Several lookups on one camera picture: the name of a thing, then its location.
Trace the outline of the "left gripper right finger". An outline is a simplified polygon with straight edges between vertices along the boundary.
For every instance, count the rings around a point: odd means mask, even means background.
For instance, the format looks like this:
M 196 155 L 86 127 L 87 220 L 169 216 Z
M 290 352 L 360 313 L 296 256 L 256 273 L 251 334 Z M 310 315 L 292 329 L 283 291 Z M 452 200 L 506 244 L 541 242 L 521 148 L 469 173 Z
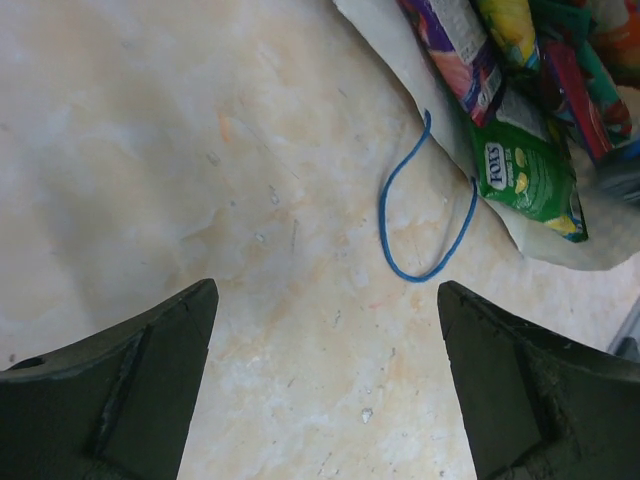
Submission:
M 638 478 L 638 363 L 454 281 L 437 305 L 477 478 Z

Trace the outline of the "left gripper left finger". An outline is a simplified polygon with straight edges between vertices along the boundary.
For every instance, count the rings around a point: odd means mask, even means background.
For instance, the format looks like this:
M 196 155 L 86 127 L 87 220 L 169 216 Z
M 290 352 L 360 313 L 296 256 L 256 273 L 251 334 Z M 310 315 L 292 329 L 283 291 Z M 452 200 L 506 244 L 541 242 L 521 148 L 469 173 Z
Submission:
M 176 478 L 218 301 L 203 279 L 2 371 L 2 478 Z

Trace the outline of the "blue checkered paper bag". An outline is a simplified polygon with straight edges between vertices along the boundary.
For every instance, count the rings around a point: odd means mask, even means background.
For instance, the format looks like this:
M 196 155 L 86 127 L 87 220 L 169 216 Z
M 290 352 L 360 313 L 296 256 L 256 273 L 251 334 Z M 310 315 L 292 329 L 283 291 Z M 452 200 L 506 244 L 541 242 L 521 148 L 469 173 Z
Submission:
M 421 52 L 409 22 L 395 1 L 336 1 L 402 83 L 422 115 L 431 115 L 431 137 L 468 177 L 473 175 L 471 140 L 463 113 L 432 62 Z M 494 201 L 488 205 L 525 256 L 582 271 L 609 270 L 639 252 L 639 211 L 596 189 L 587 154 L 571 149 L 589 239 L 574 244 Z

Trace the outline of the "green Fox's candy bag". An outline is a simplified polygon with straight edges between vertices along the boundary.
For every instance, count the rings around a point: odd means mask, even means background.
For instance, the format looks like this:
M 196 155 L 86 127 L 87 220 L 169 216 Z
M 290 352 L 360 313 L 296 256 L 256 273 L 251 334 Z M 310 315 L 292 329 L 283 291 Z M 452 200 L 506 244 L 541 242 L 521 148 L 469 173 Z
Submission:
M 553 122 L 527 129 L 497 118 L 469 126 L 480 195 L 572 243 L 588 239 L 576 176 Z

